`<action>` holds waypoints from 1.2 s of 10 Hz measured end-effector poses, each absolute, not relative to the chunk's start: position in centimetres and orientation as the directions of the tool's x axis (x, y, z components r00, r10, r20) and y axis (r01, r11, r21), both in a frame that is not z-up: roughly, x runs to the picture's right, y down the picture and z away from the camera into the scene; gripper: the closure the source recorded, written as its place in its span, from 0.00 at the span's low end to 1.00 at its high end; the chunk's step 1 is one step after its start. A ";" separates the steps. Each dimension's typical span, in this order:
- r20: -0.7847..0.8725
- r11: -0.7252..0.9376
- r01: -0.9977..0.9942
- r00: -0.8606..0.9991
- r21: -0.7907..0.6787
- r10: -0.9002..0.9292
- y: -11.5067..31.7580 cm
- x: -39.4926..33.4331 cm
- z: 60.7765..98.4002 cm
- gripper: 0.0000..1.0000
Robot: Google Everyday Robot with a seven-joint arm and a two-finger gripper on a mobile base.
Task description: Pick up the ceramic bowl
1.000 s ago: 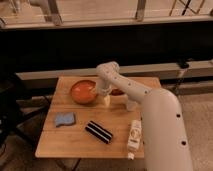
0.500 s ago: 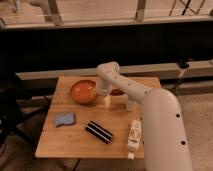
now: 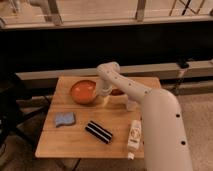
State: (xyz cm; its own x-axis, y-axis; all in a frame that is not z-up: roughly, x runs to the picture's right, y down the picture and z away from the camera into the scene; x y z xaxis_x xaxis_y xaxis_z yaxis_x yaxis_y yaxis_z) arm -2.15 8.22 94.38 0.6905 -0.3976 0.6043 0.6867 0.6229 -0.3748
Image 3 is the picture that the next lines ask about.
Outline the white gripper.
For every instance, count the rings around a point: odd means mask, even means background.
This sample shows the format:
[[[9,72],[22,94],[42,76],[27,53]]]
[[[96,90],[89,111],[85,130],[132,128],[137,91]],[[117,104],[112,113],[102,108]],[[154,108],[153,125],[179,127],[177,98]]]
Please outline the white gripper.
[[[96,94],[103,96],[102,106],[106,106],[110,96],[108,96],[112,92],[112,85],[103,79],[98,79],[96,82]]]

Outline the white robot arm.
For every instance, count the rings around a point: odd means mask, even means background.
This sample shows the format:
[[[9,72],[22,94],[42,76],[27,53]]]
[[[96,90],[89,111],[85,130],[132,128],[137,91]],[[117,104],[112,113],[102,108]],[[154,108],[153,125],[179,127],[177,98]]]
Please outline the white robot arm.
[[[168,90],[151,88],[120,74],[117,62],[97,67],[102,96],[114,85],[141,109],[144,161],[147,171],[193,171],[182,110],[178,99]]]

